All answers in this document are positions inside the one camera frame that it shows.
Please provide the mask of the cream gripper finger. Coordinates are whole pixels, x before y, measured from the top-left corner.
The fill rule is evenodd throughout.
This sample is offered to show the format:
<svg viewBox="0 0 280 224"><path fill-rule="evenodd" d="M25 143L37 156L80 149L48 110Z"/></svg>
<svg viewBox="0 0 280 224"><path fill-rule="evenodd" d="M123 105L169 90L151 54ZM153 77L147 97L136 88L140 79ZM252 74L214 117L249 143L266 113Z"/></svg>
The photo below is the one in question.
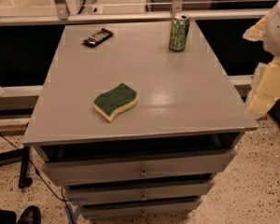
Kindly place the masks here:
<svg viewBox="0 0 280 224"><path fill-rule="evenodd" d="M248 28L244 32L243 38L248 41L253 41L253 42L262 41L267 18L268 18L268 16L262 17L253 26Z"/></svg>
<svg viewBox="0 0 280 224"><path fill-rule="evenodd" d="M250 116L265 116L280 100L280 57L259 63L245 105Z"/></svg>

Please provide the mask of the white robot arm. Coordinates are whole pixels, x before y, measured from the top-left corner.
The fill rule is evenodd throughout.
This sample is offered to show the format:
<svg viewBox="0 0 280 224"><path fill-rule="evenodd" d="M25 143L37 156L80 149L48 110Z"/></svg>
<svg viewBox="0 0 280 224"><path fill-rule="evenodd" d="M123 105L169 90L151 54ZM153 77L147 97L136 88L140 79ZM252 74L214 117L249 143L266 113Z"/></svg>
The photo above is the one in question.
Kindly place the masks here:
<svg viewBox="0 0 280 224"><path fill-rule="evenodd" d="M243 34L249 41L262 41L265 51L273 55L267 65L259 64L246 100L246 112L253 118L264 117L280 100L280 0L270 13Z"/></svg>

